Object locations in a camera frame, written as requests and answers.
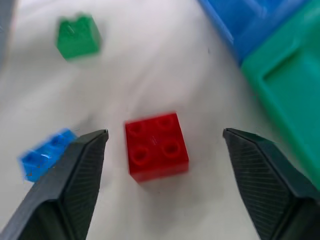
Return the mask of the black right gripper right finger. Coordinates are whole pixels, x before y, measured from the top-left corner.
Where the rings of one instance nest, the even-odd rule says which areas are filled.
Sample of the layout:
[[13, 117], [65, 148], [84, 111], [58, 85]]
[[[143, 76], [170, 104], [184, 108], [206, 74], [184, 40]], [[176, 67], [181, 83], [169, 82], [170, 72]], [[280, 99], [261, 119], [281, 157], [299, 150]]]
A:
[[320, 240], [320, 191], [259, 135], [225, 128], [236, 184], [260, 240]]

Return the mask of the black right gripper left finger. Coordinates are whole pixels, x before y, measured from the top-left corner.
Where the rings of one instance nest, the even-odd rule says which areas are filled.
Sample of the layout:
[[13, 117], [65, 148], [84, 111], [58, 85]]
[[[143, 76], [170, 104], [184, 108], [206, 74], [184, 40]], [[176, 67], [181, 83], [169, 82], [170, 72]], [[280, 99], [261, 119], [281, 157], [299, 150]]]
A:
[[26, 194], [0, 240], [86, 240], [108, 139], [101, 129], [74, 140]]

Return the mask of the blue building block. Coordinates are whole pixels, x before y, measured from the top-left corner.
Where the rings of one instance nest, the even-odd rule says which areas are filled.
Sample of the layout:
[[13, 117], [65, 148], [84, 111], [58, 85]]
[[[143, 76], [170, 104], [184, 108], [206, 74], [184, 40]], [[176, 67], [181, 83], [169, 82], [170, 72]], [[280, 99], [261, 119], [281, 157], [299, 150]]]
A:
[[64, 128], [24, 152], [18, 158], [24, 178], [32, 183], [37, 182], [56, 164], [68, 145], [76, 139], [77, 136], [70, 129]]

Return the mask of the red building block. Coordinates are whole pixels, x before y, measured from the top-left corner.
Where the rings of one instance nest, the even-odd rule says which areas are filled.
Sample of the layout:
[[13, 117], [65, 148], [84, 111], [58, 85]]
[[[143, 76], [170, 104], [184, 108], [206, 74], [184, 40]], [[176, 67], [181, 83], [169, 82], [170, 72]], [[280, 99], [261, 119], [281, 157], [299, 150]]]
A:
[[175, 112], [124, 124], [128, 172], [138, 183], [189, 170], [189, 156]]

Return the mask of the green plastic bin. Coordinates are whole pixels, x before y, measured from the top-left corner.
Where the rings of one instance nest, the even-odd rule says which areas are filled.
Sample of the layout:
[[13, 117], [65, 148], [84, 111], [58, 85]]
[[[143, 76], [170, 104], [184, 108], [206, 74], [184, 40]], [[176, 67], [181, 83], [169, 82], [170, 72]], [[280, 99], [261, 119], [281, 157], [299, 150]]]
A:
[[301, 170], [320, 190], [320, 0], [309, 0], [241, 69]]

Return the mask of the green building block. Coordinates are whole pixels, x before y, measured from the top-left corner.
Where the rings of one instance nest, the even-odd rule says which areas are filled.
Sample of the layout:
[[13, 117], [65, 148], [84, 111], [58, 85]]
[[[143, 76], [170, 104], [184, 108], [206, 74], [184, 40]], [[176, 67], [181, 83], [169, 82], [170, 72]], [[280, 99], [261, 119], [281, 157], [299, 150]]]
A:
[[72, 18], [59, 19], [55, 45], [62, 57], [69, 61], [99, 53], [102, 37], [93, 17], [80, 13]]

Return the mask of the blue plastic bin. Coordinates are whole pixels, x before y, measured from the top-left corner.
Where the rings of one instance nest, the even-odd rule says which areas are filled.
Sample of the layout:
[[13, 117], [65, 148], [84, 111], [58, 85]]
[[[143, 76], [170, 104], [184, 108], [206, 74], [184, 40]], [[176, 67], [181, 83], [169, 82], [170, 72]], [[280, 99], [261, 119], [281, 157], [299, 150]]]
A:
[[310, 0], [197, 0], [241, 65]]

